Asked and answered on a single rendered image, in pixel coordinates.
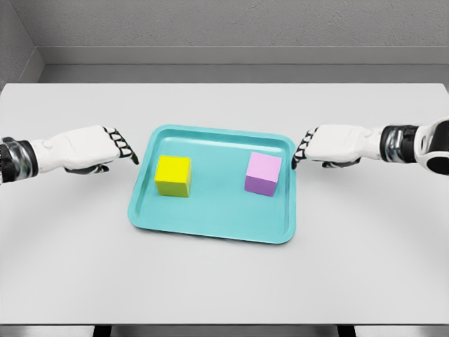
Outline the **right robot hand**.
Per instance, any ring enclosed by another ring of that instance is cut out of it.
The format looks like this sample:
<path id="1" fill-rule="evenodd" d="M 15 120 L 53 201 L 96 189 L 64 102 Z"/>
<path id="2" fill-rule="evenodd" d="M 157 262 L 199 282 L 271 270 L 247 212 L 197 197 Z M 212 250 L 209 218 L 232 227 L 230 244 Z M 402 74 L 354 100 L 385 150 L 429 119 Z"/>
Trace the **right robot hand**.
<path id="1" fill-rule="evenodd" d="M 380 131 L 362 126 L 320 125 L 307 131 L 291 162 L 296 169 L 300 161 L 319 161 L 323 168 L 345 168 L 362 158 L 380 158 Z"/>

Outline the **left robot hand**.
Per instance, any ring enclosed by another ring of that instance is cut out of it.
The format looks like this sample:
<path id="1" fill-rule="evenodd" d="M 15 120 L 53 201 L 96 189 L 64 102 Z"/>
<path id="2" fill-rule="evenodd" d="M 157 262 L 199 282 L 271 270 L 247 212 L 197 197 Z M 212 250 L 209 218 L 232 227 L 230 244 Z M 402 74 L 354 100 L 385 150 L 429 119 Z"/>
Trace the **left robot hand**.
<path id="1" fill-rule="evenodd" d="M 109 170 L 108 163 L 139 159 L 126 139 L 112 127 L 89 126 L 61 133 L 50 140 L 58 166 L 69 173 L 90 174 Z"/>

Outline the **pink cube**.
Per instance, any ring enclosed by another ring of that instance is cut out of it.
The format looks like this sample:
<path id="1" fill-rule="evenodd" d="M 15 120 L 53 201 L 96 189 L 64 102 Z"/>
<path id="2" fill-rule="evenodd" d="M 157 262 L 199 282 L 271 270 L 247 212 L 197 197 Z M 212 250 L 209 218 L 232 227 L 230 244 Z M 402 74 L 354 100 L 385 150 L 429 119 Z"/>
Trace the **pink cube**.
<path id="1" fill-rule="evenodd" d="M 273 197 L 279 179 L 282 158 L 252 152 L 248 162 L 244 190 Z"/>

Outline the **yellow cube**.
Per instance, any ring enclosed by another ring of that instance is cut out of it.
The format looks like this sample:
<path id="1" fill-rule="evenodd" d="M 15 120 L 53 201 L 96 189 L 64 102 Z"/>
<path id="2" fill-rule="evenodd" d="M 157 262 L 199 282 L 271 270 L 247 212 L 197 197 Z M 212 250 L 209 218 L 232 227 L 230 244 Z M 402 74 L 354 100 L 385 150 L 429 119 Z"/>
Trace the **yellow cube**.
<path id="1" fill-rule="evenodd" d="M 188 157 L 161 155 L 154 182 L 160 195 L 188 197 L 192 183 L 192 162 Z"/>

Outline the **teal tray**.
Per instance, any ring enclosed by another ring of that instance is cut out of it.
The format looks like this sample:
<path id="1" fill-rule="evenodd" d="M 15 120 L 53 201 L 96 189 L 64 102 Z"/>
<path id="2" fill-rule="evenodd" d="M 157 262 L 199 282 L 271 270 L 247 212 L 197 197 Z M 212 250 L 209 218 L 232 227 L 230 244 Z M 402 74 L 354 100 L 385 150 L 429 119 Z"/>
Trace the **teal tray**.
<path id="1" fill-rule="evenodd" d="M 288 242 L 296 230 L 296 172 L 290 138 L 269 133 L 163 125 L 148 142 L 128 206 L 138 228 L 268 244 Z M 244 190 L 253 152 L 282 159 L 274 195 Z M 161 196 L 154 182 L 161 155 L 189 157 L 192 188 Z"/>

